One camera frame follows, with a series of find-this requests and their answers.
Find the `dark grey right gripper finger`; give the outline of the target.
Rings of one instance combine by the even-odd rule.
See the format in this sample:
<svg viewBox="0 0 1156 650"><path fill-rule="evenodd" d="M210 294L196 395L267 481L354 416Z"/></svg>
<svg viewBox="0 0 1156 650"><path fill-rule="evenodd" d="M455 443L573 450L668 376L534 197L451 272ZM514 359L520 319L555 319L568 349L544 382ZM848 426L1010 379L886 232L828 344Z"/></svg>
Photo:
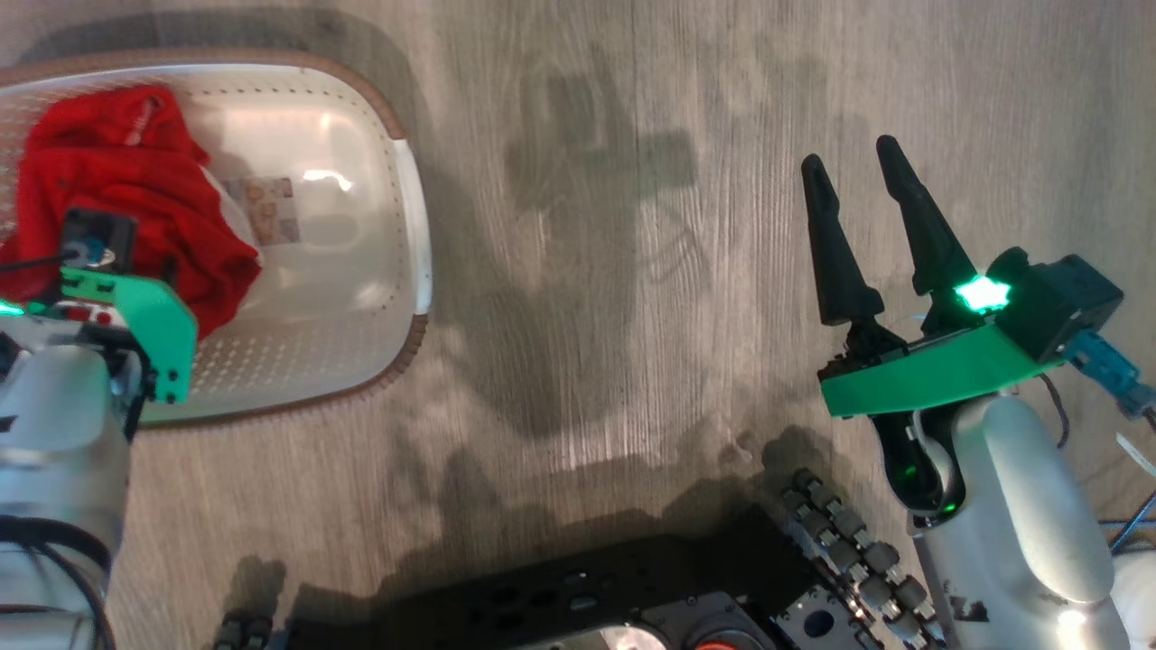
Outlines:
<svg viewBox="0 0 1156 650"><path fill-rule="evenodd" d="M842 201L816 153L802 161L801 177L820 320L830 328L875 320L884 310L882 297L855 264L839 219Z"/></svg>
<svg viewBox="0 0 1156 650"><path fill-rule="evenodd" d="M946 222L936 201L914 172L899 140L881 135L876 153L885 190L901 207L901 221L907 232L912 256L914 293L953 291L977 275L965 248Z"/></svg>

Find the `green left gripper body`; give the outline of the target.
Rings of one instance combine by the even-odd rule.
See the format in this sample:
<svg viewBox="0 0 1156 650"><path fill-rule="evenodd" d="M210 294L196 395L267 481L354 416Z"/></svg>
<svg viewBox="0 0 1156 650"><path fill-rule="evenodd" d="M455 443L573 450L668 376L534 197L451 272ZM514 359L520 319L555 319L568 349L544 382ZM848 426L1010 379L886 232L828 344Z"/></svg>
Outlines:
<svg viewBox="0 0 1156 650"><path fill-rule="evenodd" d="M186 402L198 322L170 287L153 276L61 268L62 306L3 303L3 337L24 350L74 345L139 359L149 402Z"/></svg>

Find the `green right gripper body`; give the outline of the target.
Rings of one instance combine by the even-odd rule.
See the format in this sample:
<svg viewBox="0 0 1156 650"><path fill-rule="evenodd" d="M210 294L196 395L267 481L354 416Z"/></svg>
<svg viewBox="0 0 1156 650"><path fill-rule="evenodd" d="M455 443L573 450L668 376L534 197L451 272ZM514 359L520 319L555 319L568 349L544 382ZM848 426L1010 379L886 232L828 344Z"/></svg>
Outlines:
<svg viewBox="0 0 1156 650"><path fill-rule="evenodd" d="M820 371L820 391L835 419L870 420L892 494L909 514L943 515L965 493L950 441L954 412L1060 363L1029 357L998 325L985 324L879 355L847 350Z"/></svg>

